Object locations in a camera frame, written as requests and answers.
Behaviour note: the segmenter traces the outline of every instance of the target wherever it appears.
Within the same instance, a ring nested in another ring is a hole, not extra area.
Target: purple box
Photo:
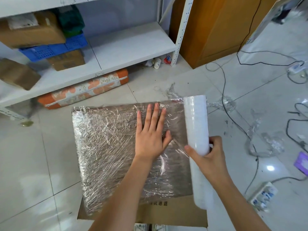
[[[308,176],[308,155],[301,151],[298,154],[294,166]]]

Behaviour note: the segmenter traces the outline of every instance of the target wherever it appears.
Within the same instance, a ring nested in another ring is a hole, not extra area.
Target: left hand
[[[163,108],[158,121],[159,103],[154,106],[152,115],[152,105],[148,105],[144,127],[142,128],[141,111],[137,112],[137,130],[135,158],[149,160],[151,163],[166,149],[171,142],[170,130],[167,130],[163,141],[163,128],[166,109]]]

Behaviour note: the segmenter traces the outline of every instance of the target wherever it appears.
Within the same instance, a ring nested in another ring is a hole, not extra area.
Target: blue plastic basket
[[[84,34],[73,36],[66,39],[65,44],[41,45],[30,48],[19,49],[32,62],[37,62],[45,58],[63,54],[72,50],[80,49],[88,44]]]

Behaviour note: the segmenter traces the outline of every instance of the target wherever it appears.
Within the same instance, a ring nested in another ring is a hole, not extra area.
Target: brown cardboard box
[[[94,220],[97,215],[98,213],[88,216],[83,200],[81,201],[77,219]],[[208,226],[206,210],[195,205],[192,195],[139,205],[136,223],[205,228]]]
[[[31,27],[10,29],[10,17],[1,19],[0,41],[12,49],[66,42],[57,18],[52,12],[39,11],[33,14],[38,25]]]
[[[60,54],[58,56],[54,56],[52,58],[47,58],[47,61],[56,71],[85,64],[84,58],[80,50],[74,50],[64,54]]]
[[[10,85],[30,90],[41,76],[29,66],[7,58],[0,60],[0,79]]]

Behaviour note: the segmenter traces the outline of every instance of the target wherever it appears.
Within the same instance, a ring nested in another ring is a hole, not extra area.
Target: shelf
[[[93,0],[0,0],[0,18]]]
[[[55,71],[43,70],[42,78],[30,90],[11,86],[0,80],[0,107],[55,91],[105,73],[170,53],[175,44],[158,23],[149,23],[89,39],[92,46],[83,49],[85,65]]]

